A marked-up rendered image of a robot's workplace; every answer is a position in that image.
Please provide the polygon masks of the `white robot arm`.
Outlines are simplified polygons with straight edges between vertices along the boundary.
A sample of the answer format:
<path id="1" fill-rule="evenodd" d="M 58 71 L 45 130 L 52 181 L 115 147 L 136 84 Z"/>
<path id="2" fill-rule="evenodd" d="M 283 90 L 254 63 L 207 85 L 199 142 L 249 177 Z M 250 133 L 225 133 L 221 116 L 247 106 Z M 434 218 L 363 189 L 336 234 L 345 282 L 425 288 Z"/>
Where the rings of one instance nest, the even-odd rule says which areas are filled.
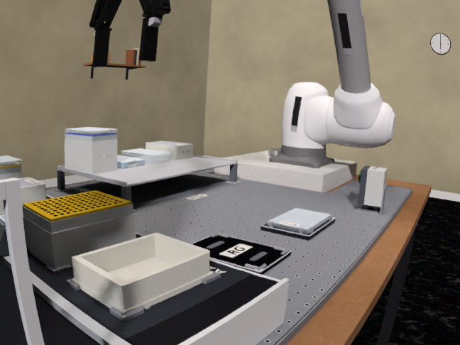
<path id="1" fill-rule="evenodd" d="M 361 0 L 327 2 L 341 84 L 334 98 L 316 82 L 289 89 L 282 148 L 268 151 L 271 163 L 321 168 L 334 163 L 326 157 L 326 144 L 376 148 L 393 138 L 395 114 L 371 83 Z"/>

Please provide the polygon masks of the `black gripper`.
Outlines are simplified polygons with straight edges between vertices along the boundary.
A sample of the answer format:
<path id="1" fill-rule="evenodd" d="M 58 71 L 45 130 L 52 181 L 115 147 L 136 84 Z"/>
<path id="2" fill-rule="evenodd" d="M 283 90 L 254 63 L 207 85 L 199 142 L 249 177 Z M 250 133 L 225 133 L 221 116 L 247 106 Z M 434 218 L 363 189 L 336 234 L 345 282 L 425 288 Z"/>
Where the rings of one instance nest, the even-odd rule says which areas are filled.
<path id="1" fill-rule="evenodd" d="M 94 54 L 92 67 L 107 67 L 110 25 L 122 0 L 96 0 L 90 28 L 94 28 Z M 139 60 L 156 61 L 158 27 L 163 15 L 171 11 L 170 0 L 139 0 L 143 9 Z M 162 4 L 162 5 L 161 5 Z M 144 16 L 145 15 L 145 16 Z M 106 23 L 104 23 L 106 22 Z"/>

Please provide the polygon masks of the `black flat nest plate labelled rg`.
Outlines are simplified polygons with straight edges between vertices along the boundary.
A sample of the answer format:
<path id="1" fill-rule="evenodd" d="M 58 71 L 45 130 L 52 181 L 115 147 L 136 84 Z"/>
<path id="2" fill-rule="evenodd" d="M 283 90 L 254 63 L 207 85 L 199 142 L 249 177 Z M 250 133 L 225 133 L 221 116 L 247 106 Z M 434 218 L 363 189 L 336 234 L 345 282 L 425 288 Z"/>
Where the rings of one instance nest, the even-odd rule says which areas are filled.
<path id="1" fill-rule="evenodd" d="M 286 248 L 267 246 L 216 233 L 194 243 L 210 251 L 210 259 L 264 274 L 291 255 Z"/>

